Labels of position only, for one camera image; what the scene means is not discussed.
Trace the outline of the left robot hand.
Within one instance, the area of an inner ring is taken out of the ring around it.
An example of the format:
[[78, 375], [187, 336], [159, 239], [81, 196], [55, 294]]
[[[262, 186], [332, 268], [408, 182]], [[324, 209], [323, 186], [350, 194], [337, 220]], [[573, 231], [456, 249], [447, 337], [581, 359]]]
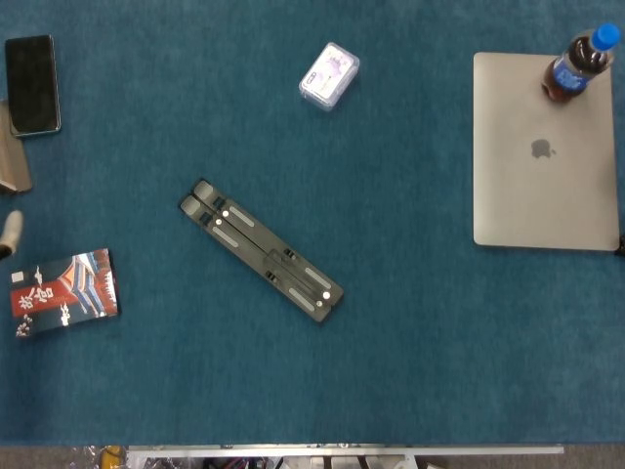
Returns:
[[3, 260], [16, 253], [23, 229], [23, 214], [19, 210], [12, 211], [6, 221], [0, 237], [0, 259]]

